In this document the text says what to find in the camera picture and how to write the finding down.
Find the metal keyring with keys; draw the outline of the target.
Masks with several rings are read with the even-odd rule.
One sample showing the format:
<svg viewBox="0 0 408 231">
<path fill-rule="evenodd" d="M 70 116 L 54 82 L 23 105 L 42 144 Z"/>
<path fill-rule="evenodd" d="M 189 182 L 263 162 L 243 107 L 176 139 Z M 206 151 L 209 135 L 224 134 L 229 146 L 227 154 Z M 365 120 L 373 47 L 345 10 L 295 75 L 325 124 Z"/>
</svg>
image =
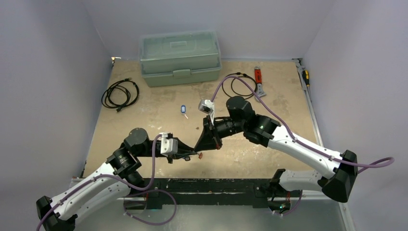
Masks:
<svg viewBox="0 0 408 231">
<path fill-rule="evenodd" d="M 202 152 L 195 152 L 195 155 L 190 156 L 189 158 L 182 158 L 184 161 L 190 161 L 193 157 L 198 157 L 199 159 L 202 159 L 203 153 Z"/>
</svg>

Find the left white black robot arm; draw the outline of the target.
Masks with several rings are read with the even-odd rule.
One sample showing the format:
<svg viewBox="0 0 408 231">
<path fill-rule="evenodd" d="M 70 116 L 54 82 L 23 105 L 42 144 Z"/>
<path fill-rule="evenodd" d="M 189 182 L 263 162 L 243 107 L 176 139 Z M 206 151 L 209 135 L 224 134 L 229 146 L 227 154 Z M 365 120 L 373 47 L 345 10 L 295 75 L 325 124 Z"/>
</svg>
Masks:
<svg viewBox="0 0 408 231">
<path fill-rule="evenodd" d="M 39 224 L 36 229 L 73 231 L 80 220 L 111 201 L 160 192 L 154 185 L 155 159 L 164 157 L 172 163 L 196 154 L 172 133 L 162 132 L 150 139 L 145 129 L 135 128 L 119 148 L 81 182 L 57 196 L 37 200 Z"/>
</svg>

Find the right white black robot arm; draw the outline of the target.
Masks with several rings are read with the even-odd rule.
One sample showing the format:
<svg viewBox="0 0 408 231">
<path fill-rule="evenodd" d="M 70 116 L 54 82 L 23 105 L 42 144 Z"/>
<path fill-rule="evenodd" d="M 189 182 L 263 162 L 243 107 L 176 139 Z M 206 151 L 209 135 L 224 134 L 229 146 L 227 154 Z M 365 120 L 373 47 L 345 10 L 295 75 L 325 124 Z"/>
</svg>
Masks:
<svg viewBox="0 0 408 231">
<path fill-rule="evenodd" d="M 290 134 L 280 122 L 256 114 L 250 102 L 241 96 L 229 98 L 229 116 L 214 117 L 215 104 L 201 100 L 199 110 L 206 113 L 203 131 L 194 147 L 196 152 L 219 150 L 222 139 L 238 133 L 251 143 L 286 153 L 312 167 L 312 171 L 279 169 L 270 183 L 271 192 L 281 196 L 285 192 L 309 190 L 346 203 L 357 178 L 357 155 L 325 149 L 298 135 Z"/>
</svg>

